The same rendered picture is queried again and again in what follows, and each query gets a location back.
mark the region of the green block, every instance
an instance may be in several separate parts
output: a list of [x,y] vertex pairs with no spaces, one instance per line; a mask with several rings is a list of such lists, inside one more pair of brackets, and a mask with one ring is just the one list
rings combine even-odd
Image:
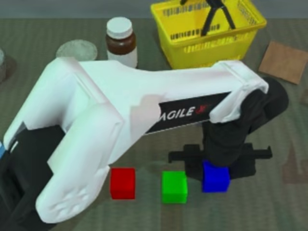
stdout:
[[185,171],[163,171],[162,202],[184,204],[187,202],[188,187]]

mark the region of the plastic basket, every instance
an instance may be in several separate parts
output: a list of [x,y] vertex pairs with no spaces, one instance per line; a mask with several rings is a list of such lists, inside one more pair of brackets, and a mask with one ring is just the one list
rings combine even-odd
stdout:
[[256,33],[267,21],[250,0],[222,0],[234,22],[231,29],[218,9],[206,36],[201,36],[211,7],[205,0],[179,0],[151,5],[160,45],[173,69],[211,66],[244,58]]

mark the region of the white lid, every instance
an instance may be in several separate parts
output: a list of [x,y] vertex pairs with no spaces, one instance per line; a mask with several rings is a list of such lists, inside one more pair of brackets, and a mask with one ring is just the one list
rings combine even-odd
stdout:
[[113,39],[124,39],[133,33],[133,26],[125,17],[112,18],[107,23],[107,35]]

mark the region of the blue object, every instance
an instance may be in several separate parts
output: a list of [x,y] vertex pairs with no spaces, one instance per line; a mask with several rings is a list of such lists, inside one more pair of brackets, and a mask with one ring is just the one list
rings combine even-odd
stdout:
[[0,142],[0,159],[2,158],[3,154],[5,153],[5,148],[2,145],[2,143]]
[[215,167],[203,161],[202,191],[205,193],[225,193],[230,185],[228,167]]

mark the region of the basket handle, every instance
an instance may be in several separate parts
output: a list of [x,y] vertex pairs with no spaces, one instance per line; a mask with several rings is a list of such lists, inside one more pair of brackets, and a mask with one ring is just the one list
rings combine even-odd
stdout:
[[[187,0],[180,0],[181,5],[184,5],[186,2],[187,2]],[[223,4],[223,2],[221,0],[206,0],[206,2],[211,7],[211,9],[210,9],[210,12],[209,12],[209,14],[206,18],[204,26],[202,28],[201,36],[207,35],[207,33],[210,29],[210,26],[212,24],[213,18],[214,18],[218,9],[223,10],[231,29],[235,29],[235,25],[234,25],[234,22],[231,18],[231,15],[230,15],[227,7],[225,6],[225,4]]]

